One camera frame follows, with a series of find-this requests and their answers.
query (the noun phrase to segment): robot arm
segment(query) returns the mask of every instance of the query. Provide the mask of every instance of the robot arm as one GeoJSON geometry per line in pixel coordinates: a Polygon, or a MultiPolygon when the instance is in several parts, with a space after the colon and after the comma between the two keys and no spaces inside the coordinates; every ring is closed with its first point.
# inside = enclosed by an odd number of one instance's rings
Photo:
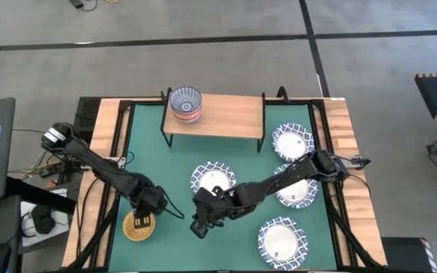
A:
{"type": "Polygon", "coordinates": [[[152,212],[160,215],[168,201],[164,190],[155,186],[144,174],[116,168],[113,162],[103,159],[82,141],[70,124],[55,123],[42,136],[42,148],[55,155],[69,155],[78,158],[92,168],[102,182],[111,184],[134,209],[134,226],[143,228],[149,225],[144,221],[152,212]]]}
{"type": "Polygon", "coordinates": [[[261,182],[239,184],[226,191],[215,187],[215,195],[200,188],[193,198],[196,214],[193,216],[194,221],[190,229],[199,238],[204,238],[209,228],[223,227],[221,220],[224,218],[234,220],[253,212],[267,196],[299,180],[333,182],[345,180],[347,176],[347,169],[339,158],[331,156],[326,151],[314,151],[291,163],[280,174],[261,182]]]}

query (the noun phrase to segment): concrete floor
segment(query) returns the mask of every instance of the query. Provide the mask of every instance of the concrete floor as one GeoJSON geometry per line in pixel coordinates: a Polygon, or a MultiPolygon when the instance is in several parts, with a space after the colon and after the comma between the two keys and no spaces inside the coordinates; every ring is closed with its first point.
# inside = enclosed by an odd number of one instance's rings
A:
{"type": "MultiPolygon", "coordinates": [[[[308,0],[315,33],[437,30],[437,1],[308,0]]],[[[0,0],[0,45],[305,33],[294,0],[0,0]]],[[[437,36],[318,40],[332,96],[345,97],[382,236],[425,237],[437,261],[434,122],[413,81],[437,72],[437,36]]],[[[151,96],[168,86],[211,93],[320,96],[306,40],[0,52],[0,98],[15,127],[74,119],[80,96],[151,96]]],[[[31,165],[39,136],[14,133],[10,169],[31,165]]],[[[57,269],[64,243],[24,255],[23,272],[57,269]]]]}

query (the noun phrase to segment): wooden shelf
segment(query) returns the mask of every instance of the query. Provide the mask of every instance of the wooden shelf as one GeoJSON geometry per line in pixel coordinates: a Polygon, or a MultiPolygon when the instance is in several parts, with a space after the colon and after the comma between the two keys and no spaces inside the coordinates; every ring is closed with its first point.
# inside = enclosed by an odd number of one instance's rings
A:
{"type": "Polygon", "coordinates": [[[202,114],[198,121],[179,121],[166,106],[164,133],[197,136],[263,138],[263,98],[202,94],[202,114]]]}

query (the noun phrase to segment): plate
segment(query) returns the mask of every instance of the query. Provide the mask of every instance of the plate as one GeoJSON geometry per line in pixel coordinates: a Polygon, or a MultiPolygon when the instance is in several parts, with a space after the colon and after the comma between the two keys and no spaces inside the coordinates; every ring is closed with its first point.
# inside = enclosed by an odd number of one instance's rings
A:
{"type": "Polygon", "coordinates": [[[313,135],[304,126],[295,123],[279,126],[272,133],[272,145],[278,155],[286,162],[293,162],[315,149],[313,135]]]}
{"type": "MultiPolygon", "coordinates": [[[[288,164],[279,166],[274,171],[274,174],[283,172],[288,164]]],[[[285,187],[276,193],[279,202],[283,205],[293,208],[302,209],[311,205],[318,193],[318,186],[313,179],[303,179],[295,184],[285,187]]]]}
{"type": "Polygon", "coordinates": [[[267,221],[257,238],[262,258],[277,270],[293,270],[304,263],[308,240],[302,229],[289,217],[267,221]]]}
{"type": "Polygon", "coordinates": [[[194,193],[201,187],[210,193],[215,186],[226,190],[235,186],[236,183],[234,172],[222,162],[207,162],[199,165],[190,179],[190,187],[194,193]]]}

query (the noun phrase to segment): wicker coaster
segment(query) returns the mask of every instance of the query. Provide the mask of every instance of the wicker coaster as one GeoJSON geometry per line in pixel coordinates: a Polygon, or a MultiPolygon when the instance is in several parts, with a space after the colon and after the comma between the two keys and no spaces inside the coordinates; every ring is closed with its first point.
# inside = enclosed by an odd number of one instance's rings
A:
{"type": "Polygon", "coordinates": [[[143,227],[143,228],[134,228],[134,212],[130,211],[126,218],[124,218],[124,222],[122,224],[122,228],[124,230],[124,235],[126,235],[129,240],[133,241],[142,241],[147,239],[149,236],[151,236],[152,232],[155,230],[155,216],[152,213],[150,215],[151,218],[151,225],[149,227],[143,227]]]}

